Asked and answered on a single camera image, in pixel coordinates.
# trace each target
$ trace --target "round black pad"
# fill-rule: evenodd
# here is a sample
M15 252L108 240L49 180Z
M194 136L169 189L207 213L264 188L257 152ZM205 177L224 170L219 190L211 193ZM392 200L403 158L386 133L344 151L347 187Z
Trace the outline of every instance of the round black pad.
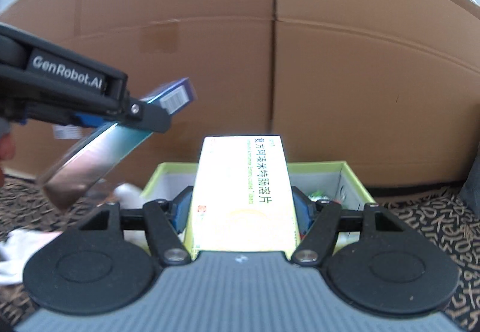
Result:
M354 305L397 316L442 309L458 282L446 254L418 236L400 234L346 246L329 260L327 273Z
M67 231L28 261L23 282L41 307L94 315L138 299L154 277L141 248L103 231Z

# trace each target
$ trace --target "metal screw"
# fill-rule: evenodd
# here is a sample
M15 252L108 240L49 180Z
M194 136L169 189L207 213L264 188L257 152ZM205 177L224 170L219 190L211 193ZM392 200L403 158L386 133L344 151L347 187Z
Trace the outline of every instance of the metal screw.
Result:
M172 248L164 253L165 259L171 262L183 261L188 257L187 251L180 248Z
M313 263L318 259L318 253L311 249L303 249L295 253L295 258L301 263Z
M140 111L140 106L138 104L134 104L130 110L132 114L138 114L138 112Z

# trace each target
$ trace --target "white cloth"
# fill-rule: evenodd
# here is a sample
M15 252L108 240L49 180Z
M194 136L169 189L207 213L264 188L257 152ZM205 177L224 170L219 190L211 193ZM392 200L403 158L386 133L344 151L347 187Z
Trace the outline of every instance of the white cloth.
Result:
M22 283L23 268L28 259L59 234L60 231L43 233L27 229L8 233L8 239L0 243L0 285Z
M118 186L113 194L118 198L122 209L141 209L148 202L142 197L142 190L129 183Z

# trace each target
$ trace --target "hand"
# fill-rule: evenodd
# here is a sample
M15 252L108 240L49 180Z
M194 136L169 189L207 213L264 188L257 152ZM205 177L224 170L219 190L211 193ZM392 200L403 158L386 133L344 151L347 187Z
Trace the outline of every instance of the hand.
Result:
M15 155L15 144L9 134L0 138L0 160L11 160ZM0 168L0 187L3 186L3 171Z

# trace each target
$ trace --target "cardboard wall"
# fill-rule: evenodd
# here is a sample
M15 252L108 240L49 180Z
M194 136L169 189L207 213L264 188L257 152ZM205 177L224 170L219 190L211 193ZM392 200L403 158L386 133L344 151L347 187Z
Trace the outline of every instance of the cardboard wall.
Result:
M456 1L277 0L273 132L288 160L346 160L369 186L465 179L480 20Z
M465 179L475 157L479 11L470 0L19 0L0 20L127 72L137 97L191 78L199 100L114 181L143 186L159 163L196 161L206 135L272 132L289 162L346 160L369 186L408 186ZM30 174L73 143L39 122L14 134L9 167Z
M207 135L264 134L270 122L273 0L18 0L0 20L129 75L135 97L190 77L199 100L110 174L144 186L164 161L197 161ZM75 141L15 126L8 167L37 175Z

